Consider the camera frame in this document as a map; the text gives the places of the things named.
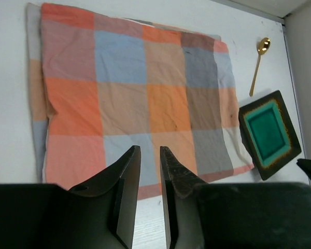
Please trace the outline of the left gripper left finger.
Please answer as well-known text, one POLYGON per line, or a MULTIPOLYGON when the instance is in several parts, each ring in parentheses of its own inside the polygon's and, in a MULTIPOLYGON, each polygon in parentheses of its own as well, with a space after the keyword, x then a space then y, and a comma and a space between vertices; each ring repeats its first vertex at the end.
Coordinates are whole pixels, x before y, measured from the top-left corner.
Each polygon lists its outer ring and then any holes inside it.
POLYGON ((141 150, 134 145, 69 190, 67 248, 132 248, 140 166, 141 150))

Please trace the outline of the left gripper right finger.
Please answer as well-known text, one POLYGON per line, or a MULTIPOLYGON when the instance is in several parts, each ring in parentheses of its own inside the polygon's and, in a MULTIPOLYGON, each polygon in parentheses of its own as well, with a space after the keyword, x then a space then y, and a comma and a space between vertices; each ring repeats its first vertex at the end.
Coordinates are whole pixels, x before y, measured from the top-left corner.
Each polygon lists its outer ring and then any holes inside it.
POLYGON ((160 172, 167 248, 204 248, 194 188, 205 182, 160 147, 160 172))

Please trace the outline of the orange blue checkered cloth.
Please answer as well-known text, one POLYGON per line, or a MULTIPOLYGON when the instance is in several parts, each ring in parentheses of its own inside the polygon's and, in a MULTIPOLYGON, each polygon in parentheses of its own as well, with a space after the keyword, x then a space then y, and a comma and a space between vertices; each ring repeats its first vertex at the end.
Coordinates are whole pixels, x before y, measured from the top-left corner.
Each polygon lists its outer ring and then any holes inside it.
POLYGON ((36 175, 70 189, 142 151, 138 198, 158 196, 160 147, 207 182, 253 168, 218 36, 27 4, 36 175))

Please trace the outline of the green square plate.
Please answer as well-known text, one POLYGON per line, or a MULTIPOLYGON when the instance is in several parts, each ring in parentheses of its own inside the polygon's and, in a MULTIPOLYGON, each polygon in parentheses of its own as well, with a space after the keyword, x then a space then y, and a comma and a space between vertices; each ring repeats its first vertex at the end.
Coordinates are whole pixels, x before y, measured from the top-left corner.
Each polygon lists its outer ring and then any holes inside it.
POLYGON ((262 180, 301 152, 301 145, 279 90, 242 106, 239 123, 262 180))

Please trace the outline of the gold spoon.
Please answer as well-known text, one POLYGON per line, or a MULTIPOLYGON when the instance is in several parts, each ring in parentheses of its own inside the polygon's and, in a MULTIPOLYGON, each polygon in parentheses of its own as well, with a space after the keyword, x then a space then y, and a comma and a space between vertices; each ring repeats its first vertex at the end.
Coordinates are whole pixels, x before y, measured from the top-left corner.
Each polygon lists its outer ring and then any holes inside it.
POLYGON ((253 93, 255 90, 256 79, 257 79, 257 74, 258 74, 258 70, 260 66, 261 57, 269 50, 270 45, 271 45, 271 40, 268 37, 261 39, 261 41, 257 44, 258 58, 257 58, 256 68, 255 68, 255 72, 253 75, 250 91, 249 91, 250 97, 253 96, 253 93))

